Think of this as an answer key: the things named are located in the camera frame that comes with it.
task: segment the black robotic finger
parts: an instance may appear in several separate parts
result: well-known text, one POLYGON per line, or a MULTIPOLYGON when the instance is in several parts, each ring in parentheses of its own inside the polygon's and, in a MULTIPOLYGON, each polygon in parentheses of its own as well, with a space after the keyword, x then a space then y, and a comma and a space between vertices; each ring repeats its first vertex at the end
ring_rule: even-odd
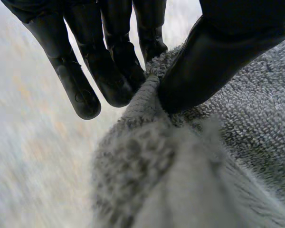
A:
POLYGON ((168 48, 162 40, 166 0, 133 0, 137 19, 139 44, 145 63, 165 53, 168 48))
POLYGON ((145 82, 145 75, 129 38, 132 0, 102 0, 100 5, 107 47, 136 92, 145 82))
POLYGON ((128 105, 134 93, 105 48, 99 4, 65 6, 70 26, 85 64, 107 102, 114 107, 128 105))
POLYGON ((159 86, 163 108, 173 114, 207 101, 242 67, 284 39, 285 25, 229 35, 202 16, 159 86))
POLYGON ((63 15, 43 12, 24 26, 43 47, 78 116, 85 120, 98 116, 100 102, 69 43, 63 15))

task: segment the blurred floor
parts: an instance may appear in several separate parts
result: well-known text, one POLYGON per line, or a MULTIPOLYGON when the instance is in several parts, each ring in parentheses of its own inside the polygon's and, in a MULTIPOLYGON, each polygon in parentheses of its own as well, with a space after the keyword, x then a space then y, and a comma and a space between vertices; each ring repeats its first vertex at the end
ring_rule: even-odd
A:
MULTIPOLYGON (((163 37, 181 44, 201 15, 198 0, 168 0, 163 37)), ((134 13, 131 41, 143 65, 134 13)), ((124 108, 101 103, 91 121, 76 116, 33 36, 0 2, 0 228, 81 228, 91 222, 89 162, 124 108)))

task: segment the fabric texture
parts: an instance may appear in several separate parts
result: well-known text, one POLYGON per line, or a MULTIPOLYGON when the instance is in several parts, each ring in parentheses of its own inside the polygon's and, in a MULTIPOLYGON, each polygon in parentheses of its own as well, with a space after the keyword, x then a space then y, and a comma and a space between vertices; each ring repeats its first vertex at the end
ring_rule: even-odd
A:
POLYGON ((204 104, 168 116, 147 81, 94 153, 94 228, 285 228, 285 41, 204 104))

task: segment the gray fabric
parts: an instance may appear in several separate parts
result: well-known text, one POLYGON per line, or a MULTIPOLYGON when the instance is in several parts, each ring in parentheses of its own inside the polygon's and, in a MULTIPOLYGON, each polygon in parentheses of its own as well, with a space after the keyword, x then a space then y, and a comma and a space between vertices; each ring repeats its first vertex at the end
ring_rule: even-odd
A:
POLYGON ((285 42, 206 103, 168 116, 147 82, 93 158, 93 227, 285 228, 285 42))

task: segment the robotic hand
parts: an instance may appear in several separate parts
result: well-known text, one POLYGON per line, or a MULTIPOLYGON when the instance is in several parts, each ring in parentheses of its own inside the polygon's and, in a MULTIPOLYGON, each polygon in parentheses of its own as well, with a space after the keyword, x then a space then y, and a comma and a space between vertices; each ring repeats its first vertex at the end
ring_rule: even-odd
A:
MULTIPOLYGON (((115 107, 127 105, 145 80, 129 40, 132 3, 145 62, 167 50, 161 30, 166 0, 2 1, 44 48, 83 119, 96 117, 101 106, 69 44, 63 17, 96 84, 115 107)), ((159 99, 170 114, 205 102, 242 67, 285 39, 285 0, 200 3, 203 16, 159 86, 159 99)))
POLYGON ((127 105, 145 81, 129 39, 132 3, 144 60, 167 51, 166 0, 2 0, 43 47, 76 113, 95 118, 101 104, 68 40, 68 23, 98 88, 114 107, 127 105))

